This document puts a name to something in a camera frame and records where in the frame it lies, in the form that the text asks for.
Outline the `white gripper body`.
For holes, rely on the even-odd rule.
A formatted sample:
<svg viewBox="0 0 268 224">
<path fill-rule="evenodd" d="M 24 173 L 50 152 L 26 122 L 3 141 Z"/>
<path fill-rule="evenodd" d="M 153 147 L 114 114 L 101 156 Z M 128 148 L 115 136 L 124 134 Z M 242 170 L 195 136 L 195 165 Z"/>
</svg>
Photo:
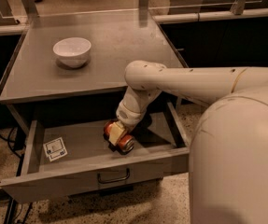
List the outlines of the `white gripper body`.
<svg viewBox="0 0 268 224">
<path fill-rule="evenodd" d="M 143 119 L 145 116 L 145 111 L 133 112 L 128 109 L 123 102 L 119 103 L 119 106 L 116 111 L 117 119 L 123 124 L 123 126 L 130 133 L 136 125 Z"/>
</svg>

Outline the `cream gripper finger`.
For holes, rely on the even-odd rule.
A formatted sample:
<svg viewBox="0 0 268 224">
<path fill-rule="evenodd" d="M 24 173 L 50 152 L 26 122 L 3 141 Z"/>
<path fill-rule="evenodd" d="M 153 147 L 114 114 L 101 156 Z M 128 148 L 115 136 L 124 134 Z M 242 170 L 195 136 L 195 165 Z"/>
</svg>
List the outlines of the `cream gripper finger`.
<svg viewBox="0 0 268 224">
<path fill-rule="evenodd" d="M 110 126 L 108 140 L 113 146 L 118 146 L 123 142 L 126 134 L 126 127 L 120 121 L 114 121 Z"/>
</svg>

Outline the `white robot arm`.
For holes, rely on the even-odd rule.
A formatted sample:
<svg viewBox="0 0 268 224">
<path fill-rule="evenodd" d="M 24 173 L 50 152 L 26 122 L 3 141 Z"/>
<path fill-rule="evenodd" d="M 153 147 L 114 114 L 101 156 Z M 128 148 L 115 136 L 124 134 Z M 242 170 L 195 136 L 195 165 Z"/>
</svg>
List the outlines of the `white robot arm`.
<svg viewBox="0 0 268 224">
<path fill-rule="evenodd" d="M 204 105 L 190 143 L 191 224 L 268 224 L 268 67 L 168 68 L 133 61 L 109 142 L 130 132 L 161 93 Z"/>
</svg>

